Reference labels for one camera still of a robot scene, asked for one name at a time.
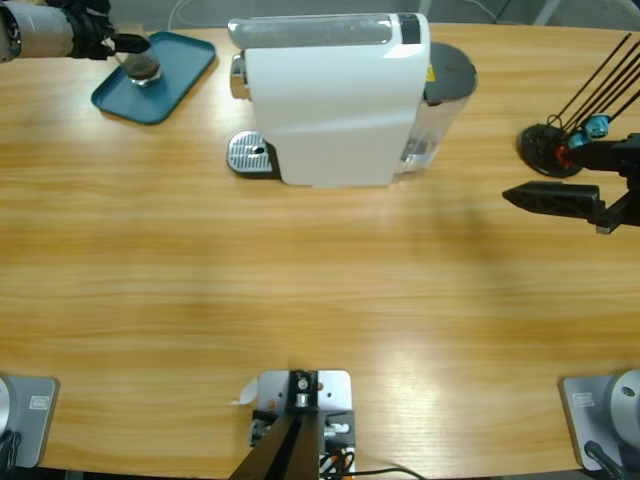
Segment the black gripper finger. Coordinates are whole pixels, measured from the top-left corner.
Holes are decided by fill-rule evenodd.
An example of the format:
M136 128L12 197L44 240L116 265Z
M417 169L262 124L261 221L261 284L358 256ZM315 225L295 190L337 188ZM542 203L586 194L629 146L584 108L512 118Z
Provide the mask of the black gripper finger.
M505 190L502 197L530 213L585 220L602 234L623 224L625 206L607 207L595 185L530 181Z
M594 141L571 149L567 159L583 168L622 173L629 169L631 143L624 141Z
M150 48L149 40L141 35L114 33L110 36L113 50L117 53L144 53Z

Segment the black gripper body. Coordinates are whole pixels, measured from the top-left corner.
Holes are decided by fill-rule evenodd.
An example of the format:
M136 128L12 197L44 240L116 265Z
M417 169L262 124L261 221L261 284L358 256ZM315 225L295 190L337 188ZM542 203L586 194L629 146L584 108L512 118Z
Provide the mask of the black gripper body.
M109 18L110 9L70 8L67 20L72 28L72 49L68 54L74 59L107 60L114 50L105 44L114 32Z
M623 209L623 223L639 225L639 134L632 133L623 142L620 175L626 178L626 206Z

